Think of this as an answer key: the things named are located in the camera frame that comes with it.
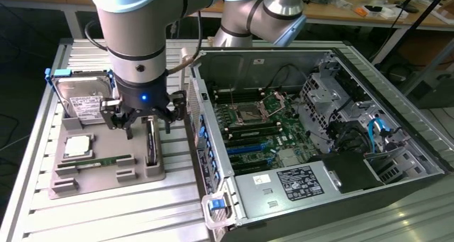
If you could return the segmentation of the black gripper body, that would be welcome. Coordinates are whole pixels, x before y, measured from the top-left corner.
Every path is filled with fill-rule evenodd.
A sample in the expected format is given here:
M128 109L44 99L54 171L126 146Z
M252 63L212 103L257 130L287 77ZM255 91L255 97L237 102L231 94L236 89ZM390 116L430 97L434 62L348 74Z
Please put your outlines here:
M155 80L133 83L125 81L114 73L116 88L124 105L140 110L167 109L169 103L167 76L168 72L165 70Z

